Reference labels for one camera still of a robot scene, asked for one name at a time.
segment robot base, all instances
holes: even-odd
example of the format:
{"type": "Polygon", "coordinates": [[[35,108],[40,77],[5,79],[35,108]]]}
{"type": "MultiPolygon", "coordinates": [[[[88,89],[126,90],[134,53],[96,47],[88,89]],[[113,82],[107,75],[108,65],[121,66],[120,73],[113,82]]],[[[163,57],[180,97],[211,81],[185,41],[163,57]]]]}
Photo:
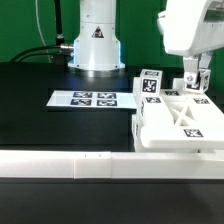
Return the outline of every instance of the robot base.
{"type": "Polygon", "coordinates": [[[106,77],[114,77],[114,76],[120,76],[125,74],[125,68],[117,68],[114,70],[105,70],[105,71],[95,71],[95,70],[84,70],[84,69],[68,66],[68,71],[70,73],[75,73],[75,74],[90,77],[90,78],[94,78],[94,77],[106,78],[106,77]]]}

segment black cable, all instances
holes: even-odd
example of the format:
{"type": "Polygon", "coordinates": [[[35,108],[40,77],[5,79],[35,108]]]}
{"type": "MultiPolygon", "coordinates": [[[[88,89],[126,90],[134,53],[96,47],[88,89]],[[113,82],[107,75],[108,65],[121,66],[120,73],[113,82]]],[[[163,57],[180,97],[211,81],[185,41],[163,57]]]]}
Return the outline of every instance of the black cable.
{"type": "Polygon", "coordinates": [[[28,55],[26,55],[26,56],[20,58],[20,59],[18,60],[18,62],[22,62],[23,60],[25,60],[26,58],[29,58],[29,57],[42,56],[42,55],[44,55],[44,56],[46,56],[46,55],[51,55],[51,56],[52,56],[52,55],[55,55],[55,54],[57,54],[57,52],[56,52],[56,53],[28,54],[28,55]]]}
{"type": "Polygon", "coordinates": [[[20,57],[22,57],[23,55],[26,55],[28,53],[31,52],[35,52],[35,51],[40,51],[40,50],[46,50],[46,49],[60,49],[60,46],[43,46],[43,47],[35,47],[35,48],[31,48],[28,49],[26,51],[21,52],[20,54],[16,55],[15,57],[13,57],[10,62],[16,62],[16,60],[20,57]]]}

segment white plastic part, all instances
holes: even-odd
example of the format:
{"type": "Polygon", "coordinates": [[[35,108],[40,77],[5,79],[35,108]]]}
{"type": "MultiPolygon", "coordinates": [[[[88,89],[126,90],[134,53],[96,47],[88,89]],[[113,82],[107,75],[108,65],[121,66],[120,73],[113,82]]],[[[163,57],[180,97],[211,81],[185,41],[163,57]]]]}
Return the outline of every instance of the white plastic part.
{"type": "Polygon", "coordinates": [[[93,71],[124,68],[120,42],[115,36],[116,0],[81,0],[80,14],[80,34],[68,66],[93,71]]]}
{"type": "MultiPolygon", "coordinates": [[[[141,88],[140,79],[135,79],[134,88],[138,89],[137,82],[141,88]]],[[[179,88],[181,83],[174,80],[173,86],[179,88]]],[[[136,152],[224,149],[224,115],[205,94],[161,89],[160,97],[135,99],[139,100],[133,121],[139,125],[134,137],[136,152]]]]}
{"type": "Polygon", "coordinates": [[[0,177],[73,178],[74,153],[0,151],[0,177]]]}
{"type": "Polygon", "coordinates": [[[193,56],[224,47],[223,16],[209,19],[220,10],[223,0],[168,0],[165,13],[164,45],[169,54],[193,56]]]}
{"type": "Polygon", "coordinates": [[[0,178],[224,179],[224,153],[219,150],[212,153],[0,151],[0,158],[0,178]]]}

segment white block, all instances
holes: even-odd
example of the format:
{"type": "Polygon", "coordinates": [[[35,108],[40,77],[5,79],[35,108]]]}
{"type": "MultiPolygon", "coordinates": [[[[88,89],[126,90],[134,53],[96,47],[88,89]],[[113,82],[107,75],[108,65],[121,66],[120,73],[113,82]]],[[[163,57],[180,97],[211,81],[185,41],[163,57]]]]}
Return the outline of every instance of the white block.
{"type": "Polygon", "coordinates": [[[111,152],[77,152],[74,178],[110,178],[111,152]]]}
{"type": "Polygon", "coordinates": [[[140,78],[142,96],[159,96],[162,82],[162,71],[143,69],[140,78]]]}
{"type": "Polygon", "coordinates": [[[172,89],[182,90],[183,86],[184,86],[184,79],[183,78],[174,78],[173,79],[172,89]]]}
{"type": "Polygon", "coordinates": [[[184,85],[184,90],[193,93],[204,93],[208,90],[211,70],[200,69],[199,78],[195,85],[184,85]]]}

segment black tabletop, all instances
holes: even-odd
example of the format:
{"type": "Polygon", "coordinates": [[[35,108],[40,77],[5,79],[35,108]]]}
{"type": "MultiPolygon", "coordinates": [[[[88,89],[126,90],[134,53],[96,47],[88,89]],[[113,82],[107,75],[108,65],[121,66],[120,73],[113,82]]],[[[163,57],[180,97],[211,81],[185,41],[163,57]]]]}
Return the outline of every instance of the black tabletop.
{"type": "MultiPolygon", "coordinates": [[[[0,148],[132,151],[135,111],[47,108],[46,103],[54,90],[131,92],[140,71],[88,79],[61,66],[0,64],[0,148]]],[[[180,72],[164,69],[163,88],[180,72]]],[[[223,181],[0,180],[4,224],[223,222],[223,181]]]]}

